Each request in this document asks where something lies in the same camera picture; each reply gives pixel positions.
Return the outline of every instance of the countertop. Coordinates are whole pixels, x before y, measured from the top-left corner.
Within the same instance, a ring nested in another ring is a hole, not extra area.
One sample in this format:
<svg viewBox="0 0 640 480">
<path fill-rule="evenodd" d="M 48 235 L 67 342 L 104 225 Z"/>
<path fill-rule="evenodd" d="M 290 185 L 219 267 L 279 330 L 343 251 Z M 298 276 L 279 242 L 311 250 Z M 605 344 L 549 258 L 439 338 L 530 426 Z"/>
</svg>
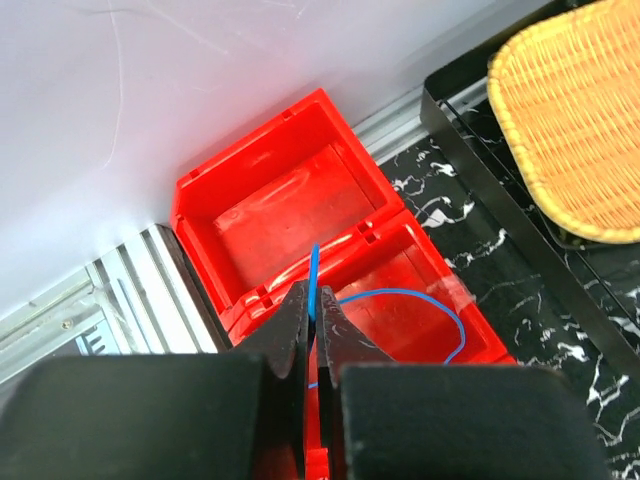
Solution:
<svg viewBox="0 0 640 480">
<path fill-rule="evenodd" d="M 485 144 L 508 162 L 508 147 L 486 102 L 467 115 Z M 640 385 L 609 367 L 507 232 L 465 188 L 430 137 L 381 169 L 466 284 L 509 352 L 523 365 L 551 367 L 568 377 L 593 420 L 613 477 L 640 478 Z M 505 187 L 513 183 L 509 178 L 501 180 Z M 527 210 L 537 214 L 533 205 Z M 640 245 L 562 250 L 562 254 L 609 319 L 640 352 Z"/>
</svg>

